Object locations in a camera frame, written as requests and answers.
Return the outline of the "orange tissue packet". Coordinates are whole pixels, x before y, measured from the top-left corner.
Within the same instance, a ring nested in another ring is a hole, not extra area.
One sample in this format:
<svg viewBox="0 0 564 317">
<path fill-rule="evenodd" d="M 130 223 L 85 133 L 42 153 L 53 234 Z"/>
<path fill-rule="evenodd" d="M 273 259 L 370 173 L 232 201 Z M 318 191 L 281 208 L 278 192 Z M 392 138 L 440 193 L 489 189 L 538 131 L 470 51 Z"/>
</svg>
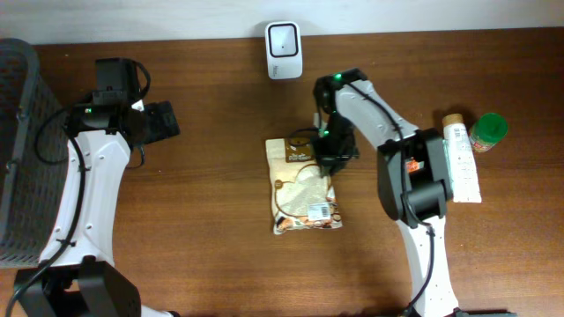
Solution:
<svg viewBox="0 0 564 317">
<path fill-rule="evenodd" d="M 417 161 L 414 158 L 411 158 L 405 163 L 405 167 L 408 173 L 415 173 L 421 170 L 425 165 L 424 161 Z"/>
</svg>

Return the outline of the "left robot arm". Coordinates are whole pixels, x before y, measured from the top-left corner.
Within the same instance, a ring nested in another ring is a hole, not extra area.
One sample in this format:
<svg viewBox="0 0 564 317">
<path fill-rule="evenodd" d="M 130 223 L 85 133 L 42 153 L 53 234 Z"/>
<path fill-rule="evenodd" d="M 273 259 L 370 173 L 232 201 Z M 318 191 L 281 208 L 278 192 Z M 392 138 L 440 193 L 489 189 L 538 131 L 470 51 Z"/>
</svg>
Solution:
<svg viewBox="0 0 564 317">
<path fill-rule="evenodd" d="M 180 132 L 171 104 L 145 104 L 151 77 L 122 57 L 67 107 L 29 70 L 19 112 L 1 123 L 1 263 L 17 271 L 5 314 L 153 316 L 115 268 L 113 229 L 134 151 Z"/>
</svg>

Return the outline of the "glutinous rice bag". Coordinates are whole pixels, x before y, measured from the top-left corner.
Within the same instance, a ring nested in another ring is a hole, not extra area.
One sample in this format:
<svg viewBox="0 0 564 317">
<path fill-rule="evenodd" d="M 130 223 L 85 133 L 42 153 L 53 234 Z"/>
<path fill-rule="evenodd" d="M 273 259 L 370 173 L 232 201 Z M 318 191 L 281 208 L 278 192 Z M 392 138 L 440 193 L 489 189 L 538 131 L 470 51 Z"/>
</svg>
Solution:
<svg viewBox="0 0 564 317">
<path fill-rule="evenodd" d="M 322 175 L 305 139 L 269 139 L 265 152 L 274 234 L 343 226 L 331 178 Z"/>
</svg>

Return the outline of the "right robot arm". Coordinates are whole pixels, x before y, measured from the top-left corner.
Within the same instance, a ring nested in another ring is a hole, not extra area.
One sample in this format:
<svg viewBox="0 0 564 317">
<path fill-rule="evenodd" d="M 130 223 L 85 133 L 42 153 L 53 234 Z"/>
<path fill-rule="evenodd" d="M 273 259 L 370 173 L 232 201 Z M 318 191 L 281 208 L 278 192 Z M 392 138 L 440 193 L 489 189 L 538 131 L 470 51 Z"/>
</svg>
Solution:
<svg viewBox="0 0 564 317">
<path fill-rule="evenodd" d="M 375 149 L 378 197 L 402 235 L 411 274 L 412 295 L 401 314 L 462 315 L 444 242 L 453 189 L 438 130 L 406 121 L 358 68 L 319 77 L 313 94 L 318 111 L 328 115 L 312 139 L 323 175 L 358 157 L 356 131 Z"/>
</svg>

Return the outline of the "green lid jar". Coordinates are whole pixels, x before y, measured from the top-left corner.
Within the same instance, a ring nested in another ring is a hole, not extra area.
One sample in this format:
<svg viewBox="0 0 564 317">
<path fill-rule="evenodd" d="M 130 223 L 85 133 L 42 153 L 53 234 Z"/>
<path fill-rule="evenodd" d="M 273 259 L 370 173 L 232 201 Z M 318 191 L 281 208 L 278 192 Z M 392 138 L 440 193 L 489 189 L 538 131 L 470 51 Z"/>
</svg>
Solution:
<svg viewBox="0 0 564 317">
<path fill-rule="evenodd" d="M 500 114 L 482 115 L 471 127 L 469 139 L 475 152 L 492 149 L 508 133 L 508 123 Z"/>
</svg>

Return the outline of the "white tube gold cap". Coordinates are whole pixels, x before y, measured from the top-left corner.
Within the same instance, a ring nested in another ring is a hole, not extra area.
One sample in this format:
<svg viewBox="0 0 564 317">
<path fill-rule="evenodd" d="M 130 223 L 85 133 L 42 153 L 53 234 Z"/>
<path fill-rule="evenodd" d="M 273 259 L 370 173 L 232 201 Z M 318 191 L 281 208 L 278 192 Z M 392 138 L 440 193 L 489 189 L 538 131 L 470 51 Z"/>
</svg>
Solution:
<svg viewBox="0 0 564 317">
<path fill-rule="evenodd" d="M 477 167 L 463 116 L 448 114 L 442 124 L 453 202 L 481 203 Z"/>
</svg>

